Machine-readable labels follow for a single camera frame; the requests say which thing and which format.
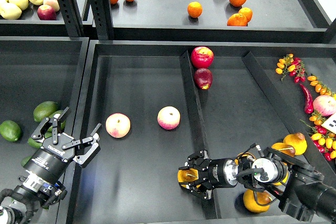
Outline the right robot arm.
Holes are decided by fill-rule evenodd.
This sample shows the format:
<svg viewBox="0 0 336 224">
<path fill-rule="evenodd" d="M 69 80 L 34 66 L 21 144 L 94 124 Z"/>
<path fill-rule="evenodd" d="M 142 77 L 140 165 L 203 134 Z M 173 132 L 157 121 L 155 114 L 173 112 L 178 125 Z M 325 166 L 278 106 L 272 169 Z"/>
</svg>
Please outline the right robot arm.
<svg viewBox="0 0 336 224">
<path fill-rule="evenodd" d="M 244 151 L 234 158 L 211 159 L 206 150 L 187 158 L 178 169 L 178 184 L 202 200 L 210 200 L 213 190 L 242 184 L 251 190 L 256 205 L 266 207 L 258 194 L 267 192 L 279 201 L 279 209 L 299 220 L 311 221 L 313 215 L 335 223 L 335 188 L 324 184 L 324 176 L 315 168 L 271 147 L 259 157 Z"/>
</svg>

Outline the yellow pear beneath right arm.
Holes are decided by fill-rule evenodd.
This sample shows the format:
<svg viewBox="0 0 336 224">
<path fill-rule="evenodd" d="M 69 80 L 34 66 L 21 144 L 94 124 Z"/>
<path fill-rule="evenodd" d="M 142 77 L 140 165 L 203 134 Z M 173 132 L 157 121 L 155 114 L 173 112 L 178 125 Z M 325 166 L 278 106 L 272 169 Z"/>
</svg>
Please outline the yellow pear beneath right arm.
<svg viewBox="0 0 336 224">
<path fill-rule="evenodd" d="M 284 185 L 288 179 L 288 166 L 279 157 L 264 155 L 257 144 L 259 158 L 248 150 L 235 158 L 210 159 L 207 150 L 200 150 L 188 156 L 187 162 L 177 172 L 178 184 L 192 195 L 210 200 L 217 188 L 234 188 L 237 184 L 256 192 L 267 185 Z"/>
</svg>

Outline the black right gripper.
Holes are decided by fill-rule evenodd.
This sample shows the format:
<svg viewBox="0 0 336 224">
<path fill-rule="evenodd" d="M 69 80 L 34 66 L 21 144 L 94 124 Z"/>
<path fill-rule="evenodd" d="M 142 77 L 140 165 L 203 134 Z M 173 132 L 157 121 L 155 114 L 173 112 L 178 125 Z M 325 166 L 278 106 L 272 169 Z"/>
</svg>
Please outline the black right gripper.
<svg viewBox="0 0 336 224">
<path fill-rule="evenodd" d="M 210 159 L 207 150 L 197 151 L 187 157 L 184 166 L 179 170 L 194 169 L 199 171 L 201 184 L 185 184 L 187 193 L 201 199 L 213 198 L 213 189 L 233 188 L 237 185 L 238 165 L 231 158 Z"/>
</svg>

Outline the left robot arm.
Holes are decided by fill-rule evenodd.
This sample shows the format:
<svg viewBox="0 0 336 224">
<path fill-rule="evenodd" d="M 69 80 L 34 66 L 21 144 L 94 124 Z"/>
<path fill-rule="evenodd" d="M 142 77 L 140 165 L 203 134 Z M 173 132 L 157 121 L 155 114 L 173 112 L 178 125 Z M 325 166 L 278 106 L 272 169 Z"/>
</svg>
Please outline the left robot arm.
<svg viewBox="0 0 336 224">
<path fill-rule="evenodd" d="M 60 177 L 71 162 L 86 167 L 100 151 L 97 124 L 89 136 L 82 139 L 64 133 L 62 122 L 69 109 L 53 117 L 45 117 L 31 138 L 42 146 L 24 165 L 28 173 L 15 189 L 1 190 L 1 200 L 11 198 L 12 203 L 1 206 L 1 223 L 29 223 L 40 208 L 47 208 L 63 200 L 67 194 Z"/>
</svg>

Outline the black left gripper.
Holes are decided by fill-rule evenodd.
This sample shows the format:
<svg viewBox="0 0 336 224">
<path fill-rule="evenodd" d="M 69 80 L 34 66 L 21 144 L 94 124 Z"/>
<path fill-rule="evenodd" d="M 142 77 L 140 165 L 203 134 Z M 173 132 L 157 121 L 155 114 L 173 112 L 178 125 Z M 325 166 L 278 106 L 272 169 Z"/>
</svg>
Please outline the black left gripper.
<svg viewBox="0 0 336 224">
<path fill-rule="evenodd" d="M 87 167 L 101 150 L 98 134 L 101 123 L 96 125 L 89 136 L 79 140 L 62 133 L 61 124 L 69 113 L 69 107 L 66 107 L 59 116 L 45 117 L 31 135 L 35 142 L 44 142 L 24 165 L 24 169 L 46 182 L 57 182 L 71 161 L 82 168 Z M 49 127 L 52 127 L 52 136 L 45 139 Z"/>
</svg>

